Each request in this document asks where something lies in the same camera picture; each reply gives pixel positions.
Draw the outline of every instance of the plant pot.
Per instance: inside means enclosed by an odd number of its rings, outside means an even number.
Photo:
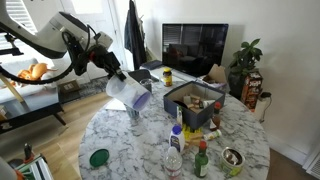
[[[246,76],[242,74],[229,73],[228,83],[230,87],[230,95],[240,100],[241,93]]]

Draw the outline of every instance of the table leg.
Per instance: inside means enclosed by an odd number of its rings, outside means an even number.
[[[66,125],[66,122],[64,122],[64,120],[57,113],[54,113],[53,115],[58,119],[58,121],[60,121],[62,125]]]

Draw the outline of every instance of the door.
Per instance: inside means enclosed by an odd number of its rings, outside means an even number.
[[[118,28],[115,28],[115,22],[112,17],[110,0],[60,0],[64,11],[71,13],[84,24],[89,24],[97,33],[103,31],[108,34],[113,43],[108,49],[113,52],[121,64],[121,68],[126,68],[124,50],[121,47],[120,38],[117,34]],[[97,68],[93,63],[88,63],[87,73],[90,79],[106,76],[107,73]]]

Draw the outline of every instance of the potted plant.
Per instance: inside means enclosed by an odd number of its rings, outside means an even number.
[[[233,53],[233,61],[230,63],[230,73],[228,83],[230,94],[240,99],[245,77],[249,72],[257,71],[255,63],[260,61],[262,51],[255,46],[260,39],[255,39],[250,44],[248,42],[241,43],[241,50]]]

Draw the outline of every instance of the green lid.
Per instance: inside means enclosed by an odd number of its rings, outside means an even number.
[[[109,151],[106,149],[99,149],[90,157],[90,164],[93,167],[102,166],[109,159]]]

